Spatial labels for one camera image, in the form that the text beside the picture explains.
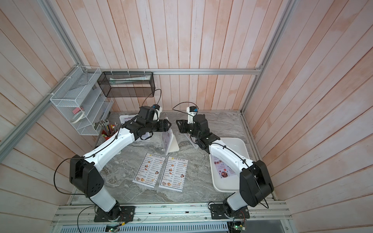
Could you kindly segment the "old dim sum menu sheet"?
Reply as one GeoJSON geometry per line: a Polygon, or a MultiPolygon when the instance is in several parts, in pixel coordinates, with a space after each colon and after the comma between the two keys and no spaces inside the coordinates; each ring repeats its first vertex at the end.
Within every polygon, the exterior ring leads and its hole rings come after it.
{"type": "Polygon", "coordinates": [[[159,187],[182,192],[186,179],[187,165],[187,159],[169,156],[159,187]]]}

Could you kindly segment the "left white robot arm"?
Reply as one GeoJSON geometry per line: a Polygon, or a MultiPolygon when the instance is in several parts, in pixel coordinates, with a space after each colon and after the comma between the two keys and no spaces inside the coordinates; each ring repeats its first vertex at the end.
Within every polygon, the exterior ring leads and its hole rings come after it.
{"type": "Polygon", "coordinates": [[[139,113],[123,123],[114,136],[84,156],[71,159],[70,183],[96,204],[109,221],[119,217],[120,205],[105,188],[100,171],[118,152],[146,133],[168,131],[172,124],[160,119],[161,112],[158,104],[140,107],[139,113]]]}

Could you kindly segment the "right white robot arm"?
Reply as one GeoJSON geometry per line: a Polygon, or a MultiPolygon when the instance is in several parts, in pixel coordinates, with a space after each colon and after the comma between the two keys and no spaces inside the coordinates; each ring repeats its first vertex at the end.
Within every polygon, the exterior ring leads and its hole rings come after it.
{"type": "Polygon", "coordinates": [[[223,201],[226,213],[256,207],[274,191],[266,164],[250,160],[227,146],[210,131],[204,114],[193,116],[191,121],[177,120],[176,124],[180,133],[195,138],[199,148],[222,160],[240,177],[239,190],[223,201]]]}

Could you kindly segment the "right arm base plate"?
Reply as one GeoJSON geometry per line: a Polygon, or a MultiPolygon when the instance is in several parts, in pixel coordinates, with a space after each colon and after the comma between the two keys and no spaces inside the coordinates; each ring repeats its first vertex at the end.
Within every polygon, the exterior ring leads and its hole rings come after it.
{"type": "Polygon", "coordinates": [[[212,219],[242,219],[246,220],[250,218],[250,214],[247,207],[243,207],[239,210],[232,210],[227,204],[216,204],[210,202],[208,209],[211,213],[212,219]]]}

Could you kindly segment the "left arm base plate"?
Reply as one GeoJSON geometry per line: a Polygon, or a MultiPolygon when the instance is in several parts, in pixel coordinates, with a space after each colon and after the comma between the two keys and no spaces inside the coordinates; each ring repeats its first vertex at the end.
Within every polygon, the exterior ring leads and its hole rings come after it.
{"type": "Polygon", "coordinates": [[[98,208],[94,222],[130,222],[133,220],[135,206],[115,206],[109,212],[98,208]]]}

